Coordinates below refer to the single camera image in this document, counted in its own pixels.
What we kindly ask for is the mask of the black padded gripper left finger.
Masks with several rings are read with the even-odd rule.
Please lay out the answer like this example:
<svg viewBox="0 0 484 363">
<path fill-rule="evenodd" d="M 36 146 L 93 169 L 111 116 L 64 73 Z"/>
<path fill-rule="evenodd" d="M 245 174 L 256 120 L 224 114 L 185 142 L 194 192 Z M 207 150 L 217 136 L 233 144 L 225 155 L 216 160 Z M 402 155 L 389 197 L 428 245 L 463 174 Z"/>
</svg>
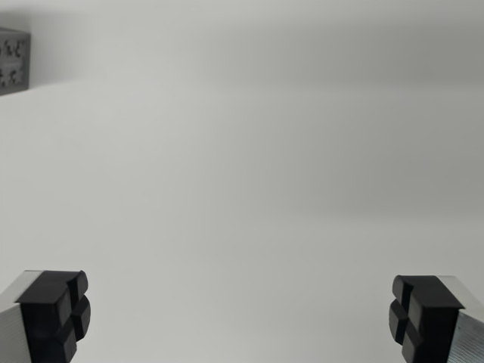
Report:
<svg viewBox="0 0 484 363">
<path fill-rule="evenodd" d="M 1 361 L 73 360 L 91 305 L 84 271 L 23 271 L 1 292 Z"/>
</svg>

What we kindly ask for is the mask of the black padded gripper right finger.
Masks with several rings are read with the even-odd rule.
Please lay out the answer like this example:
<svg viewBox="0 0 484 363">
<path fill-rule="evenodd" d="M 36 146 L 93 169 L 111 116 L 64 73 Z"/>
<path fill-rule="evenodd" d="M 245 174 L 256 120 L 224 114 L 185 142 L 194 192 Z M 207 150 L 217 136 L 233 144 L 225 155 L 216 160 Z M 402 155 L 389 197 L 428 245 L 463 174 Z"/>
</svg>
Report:
<svg viewBox="0 0 484 363">
<path fill-rule="evenodd" d="M 483 302 L 455 276 L 397 275 L 389 329 L 409 363 L 483 361 Z"/>
</svg>

